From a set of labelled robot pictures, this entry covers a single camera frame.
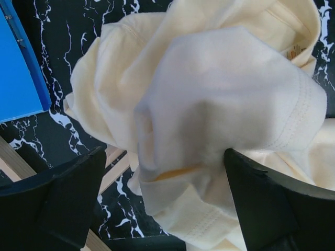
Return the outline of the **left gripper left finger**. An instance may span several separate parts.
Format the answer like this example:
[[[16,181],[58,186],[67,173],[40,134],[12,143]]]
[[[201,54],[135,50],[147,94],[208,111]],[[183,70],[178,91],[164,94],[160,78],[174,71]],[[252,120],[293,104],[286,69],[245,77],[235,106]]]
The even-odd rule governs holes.
[[[1,250],[80,250],[105,172],[101,147],[1,186]]]

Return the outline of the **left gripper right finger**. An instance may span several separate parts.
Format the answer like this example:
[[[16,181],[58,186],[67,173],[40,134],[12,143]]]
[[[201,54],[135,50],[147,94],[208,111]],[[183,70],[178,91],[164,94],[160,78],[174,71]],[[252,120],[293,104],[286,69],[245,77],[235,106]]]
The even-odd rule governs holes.
[[[334,250],[334,191],[233,149],[224,165],[247,250]]]

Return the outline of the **beige t shirt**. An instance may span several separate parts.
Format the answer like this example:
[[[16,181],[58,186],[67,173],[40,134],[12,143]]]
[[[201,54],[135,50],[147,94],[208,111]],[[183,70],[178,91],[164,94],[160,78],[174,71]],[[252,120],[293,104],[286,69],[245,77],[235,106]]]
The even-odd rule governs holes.
[[[127,151],[128,186],[187,250],[245,250],[224,151],[334,189],[334,120],[312,75],[313,1],[173,1],[102,26],[64,112]]]

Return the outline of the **wooden clothes rack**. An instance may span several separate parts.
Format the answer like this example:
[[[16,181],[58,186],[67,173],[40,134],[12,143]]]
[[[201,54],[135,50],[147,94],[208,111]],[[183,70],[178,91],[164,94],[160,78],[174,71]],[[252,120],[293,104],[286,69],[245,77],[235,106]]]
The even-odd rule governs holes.
[[[106,150],[105,173],[99,188],[97,201],[102,201],[102,193],[116,181],[129,167],[128,155],[122,156],[123,150],[109,145]],[[9,180],[19,181],[36,175],[36,171],[1,138],[1,171]],[[98,236],[89,230],[85,246],[81,250],[110,250]]]

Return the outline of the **blue folder with papers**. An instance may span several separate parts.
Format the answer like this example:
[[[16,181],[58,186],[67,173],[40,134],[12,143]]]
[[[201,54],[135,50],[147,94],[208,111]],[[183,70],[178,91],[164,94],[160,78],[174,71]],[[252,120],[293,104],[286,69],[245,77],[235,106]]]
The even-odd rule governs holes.
[[[47,85],[12,1],[1,1],[1,123],[50,106]]]

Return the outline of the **black marbled table mat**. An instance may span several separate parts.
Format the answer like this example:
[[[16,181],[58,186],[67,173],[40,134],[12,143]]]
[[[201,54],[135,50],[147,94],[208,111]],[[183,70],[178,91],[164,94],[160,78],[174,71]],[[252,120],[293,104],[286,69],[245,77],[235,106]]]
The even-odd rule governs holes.
[[[46,113],[2,123],[2,136],[27,162],[44,168],[55,167],[96,145],[109,146],[89,135],[64,112],[63,101],[72,92],[73,69],[101,35],[103,25],[130,14],[164,13],[172,2],[13,1],[37,56],[51,106]],[[320,39],[331,8],[324,3],[317,9]],[[183,240],[166,232],[146,213],[142,196],[129,188],[137,166],[131,164],[130,154],[123,151],[122,156],[128,155],[128,169],[105,190],[101,202],[96,200],[96,235],[110,250],[187,250]]]

